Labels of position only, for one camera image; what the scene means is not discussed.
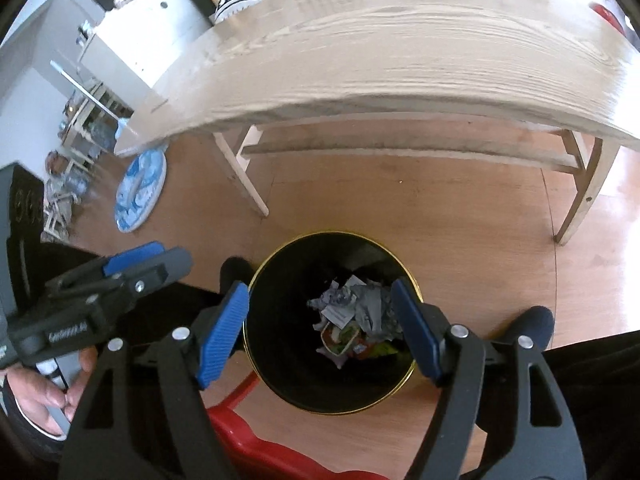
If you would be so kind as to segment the left hand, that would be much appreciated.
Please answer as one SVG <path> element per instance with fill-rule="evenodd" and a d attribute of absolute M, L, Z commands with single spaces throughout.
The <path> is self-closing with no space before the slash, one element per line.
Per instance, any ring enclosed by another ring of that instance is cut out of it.
<path fill-rule="evenodd" d="M 62 436 L 63 430 L 49 413 L 49 408 L 59 408 L 68 420 L 72 420 L 89 378 L 96 367 L 98 352 L 89 347 L 79 351 L 80 372 L 68 389 L 63 392 L 49 379 L 35 370 L 12 366 L 6 379 L 18 406 L 26 417 L 46 434 Z"/>

